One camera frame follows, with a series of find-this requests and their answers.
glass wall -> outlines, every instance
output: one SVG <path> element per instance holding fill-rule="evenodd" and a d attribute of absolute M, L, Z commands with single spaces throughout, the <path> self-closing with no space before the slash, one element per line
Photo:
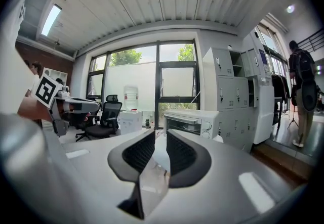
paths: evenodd
<path fill-rule="evenodd" d="M 107 95 L 117 95 L 125 110 L 124 88 L 135 85 L 142 125 L 149 120 L 151 126 L 161 128 L 165 110 L 199 109 L 198 80 L 193 41 L 156 42 L 93 58 L 87 97 L 102 95 L 105 100 Z"/>

man in dark shirt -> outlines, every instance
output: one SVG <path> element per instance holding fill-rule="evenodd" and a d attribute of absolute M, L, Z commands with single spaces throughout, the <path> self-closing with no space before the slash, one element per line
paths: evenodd
<path fill-rule="evenodd" d="M 307 112 L 302 104 L 302 82 L 303 80 L 300 78 L 298 72 L 297 72 L 297 62 L 299 60 L 300 53 L 302 50 L 298 48 L 298 44 L 292 40 L 289 43 L 289 48 L 292 51 L 292 54 L 289 57 L 289 72 L 290 72 L 290 79 L 295 79 L 296 81 L 296 102 L 297 102 L 297 108 L 298 108 L 298 136 L 299 140 L 293 140 L 293 144 L 297 147 L 302 148 L 304 146 L 304 143 L 308 137 L 310 127 L 312 125 L 313 121 L 313 115 L 314 112 Z M 312 58 L 312 56 L 309 54 L 309 52 L 304 51 L 307 56 L 310 57 L 310 61 L 312 62 L 312 68 L 313 72 L 315 72 L 315 63 Z"/>

stand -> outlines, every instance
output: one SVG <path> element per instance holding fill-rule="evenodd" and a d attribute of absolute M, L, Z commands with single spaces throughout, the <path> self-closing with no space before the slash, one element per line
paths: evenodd
<path fill-rule="evenodd" d="M 296 106 L 294 106 L 293 119 L 292 119 L 292 121 L 289 123 L 287 129 L 289 129 L 290 125 L 291 125 L 293 122 L 294 122 L 294 123 L 297 125 L 297 127 L 298 127 L 298 124 L 297 124 L 297 122 L 295 121 L 295 107 L 296 107 Z"/>

backpack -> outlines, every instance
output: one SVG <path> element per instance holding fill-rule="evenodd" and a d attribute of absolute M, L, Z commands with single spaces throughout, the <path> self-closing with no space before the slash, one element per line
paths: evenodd
<path fill-rule="evenodd" d="M 312 69 L 312 58 L 306 51 L 299 51 L 300 53 L 298 54 L 296 65 L 296 70 L 298 72 L 299 77 L 302 79 L 302 81 L 314 79 L 314 73 Z"/>

tree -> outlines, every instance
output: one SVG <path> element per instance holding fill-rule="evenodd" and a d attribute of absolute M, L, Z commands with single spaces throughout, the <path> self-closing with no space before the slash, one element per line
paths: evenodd
<path fill-rule="evenodd" d="M 179 49 L 179 61 L 194 61 L 192 44 L 185 44 L 184 48 Z"/>
<path fill-rule="evenodd" d="M 126 50 L 122 52 L 113 53 L 111 55 L 110 66 L 127 65 L 138 63 L 142 58 L 141 52 L 136 52 L 136 50 Z"/>

